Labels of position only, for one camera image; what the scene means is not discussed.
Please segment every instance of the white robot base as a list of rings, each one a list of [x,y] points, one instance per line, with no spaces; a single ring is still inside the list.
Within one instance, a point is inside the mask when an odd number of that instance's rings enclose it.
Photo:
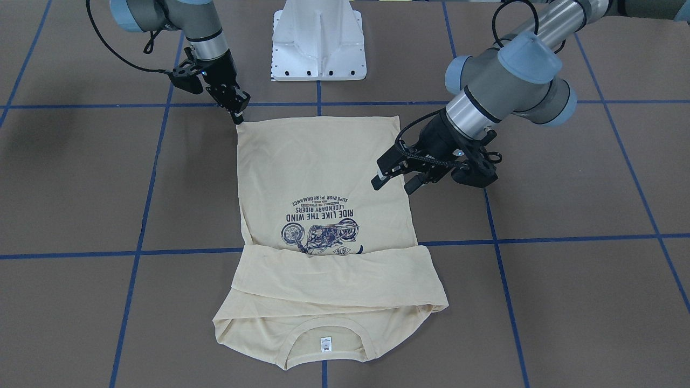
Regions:
[[[366,76],[362,14],[348,0],[287,0],[273,17],[275,81],[354,81]]]

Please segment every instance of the floor tile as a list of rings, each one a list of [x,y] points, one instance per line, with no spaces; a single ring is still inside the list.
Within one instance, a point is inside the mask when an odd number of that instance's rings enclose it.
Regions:
[[[418,117],[443,106],[325,106],[324,115],[332,116],[400,116],[405,127]],[[404,139],[414,144],[424,123],[411,128]],[[372,168],[371,177],[377,167]],[[481,189],[461,186],[450,175],[436,184],[428,184],[410,195],[410,208],[419,241],[491,239],[486,202]]]
[[[430,249],[450,307],[377,360],[328,361],[328,386],[521,387],[493,245]]]
[[[324,82],[324,101],[448,101],[446,67],[453,59],[438,2],[360,1],[366,79]]]
[[[609,109],[661,233],[690,233],[690,104],[610,104]]]
[[[510,117],[496,129],[499,238],[653,233],[602,105],[579,104],[557,128]]]
[[[532,387],[686,387],[690,314],[655,239],[502,245]]]
[[[604,98],[690,99],[687,23],[605,17],[578,36]]]
[[[31,43],[38,30],[47,0],[38,1],[3,1],[0,2],[0,32],[5,41],[12,42],[12,55],[0,57],[0,104],[10,98],[19,71],[29,53]]]
[[[107,387],[132,261],[0,261],[2,386]]]
[[[216,1],[216,9],[237,67],[237,82],[252,102],[316,101],[315,82],[270,80],[273,14],[283,0]],[[176,90],[174,102],[213,102],[208,93],[191,95]]]
[[[145,55],[148,34],[126,32],[105,1],[91,3],[101,33],[120,55],[139,66],[172,68],[179,32],[161,33],[154,52]],[[167,76],[136,70],[111,54],[83,1],[53,1],[13,104],[161,104],[169,85]]]
[[[163,111],[10,110],[0,254],[136,249]]]
[[[316,107],[250,107],[259,121],[314,116]],[[171,108],[146,225],[145,249],[237,247],[237,132],[225,110]]]
[[[455,51],[458,56],[477,56],[493,45],[491,18],[499,4],[448,2],[446,6],[448,21],[453,31]],[[543,5],[536,6],[539,9],[544,7]],[[524,4],[513,4],[505,7],[496,19],[497,33],[499,36],[503,36],[532,18],[532,13]],[[567,39],[566,45],[558,53],[558,57],[563,62],[563,69],[558,73],[558,77],[568,81],[578,94],[578,99],[599,100],[599,93],[594,86],[574,36]]]
[[[321,363],[282,371],[216,343],[239,254],[145,256],[116,387],[321,387]]]

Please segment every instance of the shirt label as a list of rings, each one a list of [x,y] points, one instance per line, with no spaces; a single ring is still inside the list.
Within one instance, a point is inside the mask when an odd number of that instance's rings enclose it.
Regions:
[[[321,339],[321,352],[325,353],[327,351],[333,351],[331,347],[331,337],[323,337]]]

